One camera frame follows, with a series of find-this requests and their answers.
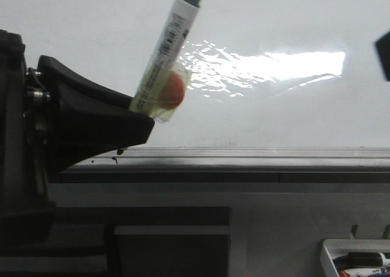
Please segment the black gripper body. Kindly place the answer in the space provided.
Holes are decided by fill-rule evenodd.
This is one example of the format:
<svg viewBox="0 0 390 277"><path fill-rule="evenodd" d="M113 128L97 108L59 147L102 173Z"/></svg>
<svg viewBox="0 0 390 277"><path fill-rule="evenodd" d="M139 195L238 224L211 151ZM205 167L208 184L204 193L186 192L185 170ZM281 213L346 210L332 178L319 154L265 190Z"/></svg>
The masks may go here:
<svg viewBox="0 0 390 277"><path fill-rule="evenodd" d="M1 31L1 249L44 242L55 203L48 198L41 146L28 140L25 45Z"/></svg>

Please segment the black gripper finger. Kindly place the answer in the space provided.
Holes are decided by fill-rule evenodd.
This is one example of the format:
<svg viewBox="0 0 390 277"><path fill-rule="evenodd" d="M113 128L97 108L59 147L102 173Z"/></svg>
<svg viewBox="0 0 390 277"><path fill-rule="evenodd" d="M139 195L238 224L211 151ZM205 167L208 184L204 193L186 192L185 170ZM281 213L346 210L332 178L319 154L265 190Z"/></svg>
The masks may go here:
<svg viewBox="0 0 390 277"><path fill-rule="evenodd" d="M48 175L147 142L155 122L129 110L132 97L82 77L53 57L41 56L38 71L51 97L43 106L48 122Z"/></svg>
<svg viewBox="0 0 390 277"><path fill-rule="evenodd" d="M375 43L375 49L380 61L385 80L390 81L390 32L385 33Z"/></svg>

